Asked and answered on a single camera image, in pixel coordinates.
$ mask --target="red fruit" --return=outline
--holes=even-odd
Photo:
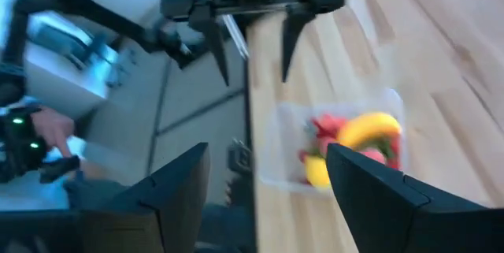
[[[365,149],[364,151],[360,151],[360,153],[377,162],[381,162],[383,164],[387,163],[387,159],[385,158],[384,154],[382,154],[375,148],[368,148]]]
[[[328,154],[328,145],[330,143],[336,143],[336,139],[334,137],[324,137],[320,138],[318,140],[318,146],[319,146],[319,152],[322,154],[323,157],[326,157]]]
[[[387,166],[393,169],[400,170],[400,154],[401,154],[401,136],[391,138],[391,149],[394,152],[394,157],[387,160]]]
[[[301,163],[305,163],[306,156],[308,155],[308,152],[305,150],[300,150],[298,152],[298,158]]]
[[[401,164],[399,163],[399,160],[397,158],[394,158],[394,159],[389,159],[387,161],[387,166],[392,168],[392,169],[396,169],[396,170],[400,170],[401,169]]]
[[[301,179],[301,184],[311,185],[307,178]]]
[[[317,137],[331,136],[335,138],[341,126],[347,122],[347,119],[324,114],[318,119],[313,119],[312,122],[318,128]]]
[[[394,136],[391,138],[391,149],[395,154],[395,157],[399,157],[399,152],[401,151],[400,145],[401,145],[401,136]]]

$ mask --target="banana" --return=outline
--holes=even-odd
[[[336,141],[355,150],[362,144],[381,136],[397,136],[401,125],[387,113],[365,113],[348,121],[338,132]]]
[[[325,159],[309,155],[305,159],[306,179],[316,188],[331,187]]]

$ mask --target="person's hand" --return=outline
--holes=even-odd
[[[64,158],[72,156],[66,140],[73,135],[73,120],[59,114],[49,107],[40,106],[42,110],[33,113],[31,119],[37,135],[44,138],[49,148],[56,147]]]

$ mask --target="person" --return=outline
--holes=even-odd
[[[0,115],[9,112],[10,108],[29,105],[36,105],[39,108],[39,112],[31,114],[35,132],[46,141],[50,149],[55,148],[60,152],[58,154],[57,151],[51,151],[46,160],[50,161],[61,156],[71,157],[72,152],[67,144],[67,139],[73,135],[75,128],[71,118],[47,106],[40,105],[29,97],[1,108]],[[100,177],[103,174],[100,167],[86,160],[82,161],[81,169],[87,177]],[[21,177],[0,184],[0,210],[68,209],[68,194],[62,186],[72,180],[74,176],[73,173],[70,173],[51,184],[40,184],[39,172],[28,171]]]
[[[72,152],[67,139],[75,131],[74,121],[50,107],[42,105],[38,107],[40,111],[31,114],[36,134],[44,138],[49,148],[55,147],[63,157],[71,157]],[[38,180],[33,180],[31,188],[37,187],[53,187],[59,191],[64,189],[69,209],[97,208],[127,188],[116,181],[106,179],[100,167],[86,160],[82,161],[80,170],[68,175],[62,183],[44,186],[38,184]],[[202,249],[199,251],[201,253],[253,251],[244,249],[254,247],[252,182],[245,177],[237,177],[230,183],[229,189],[227,206],[206,204],[203,209],[198,241],[215,246],[214,249]],[[4,195],[5,191],[0,188],[0,195],[2,192]],[[19,201],[14,202],[17,203],[14,206],[16,210],[21,210]],[[25,210],[38,209],[41,209],[40,205],[33,203]]]

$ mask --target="sleeve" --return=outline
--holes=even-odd
[[[27,107],[27,106],[39,106],[41,105],[42,103],[32,97],[32,96],[28,96],[28,95],[25,95],[20,101],[16,102],[16,103],[13,103],[7,107],[2,107],[0,108],[0,116],[3,116],[3,115],[6,115],[7,114],[7,111],[11,108],[17,108],[17,107]]]

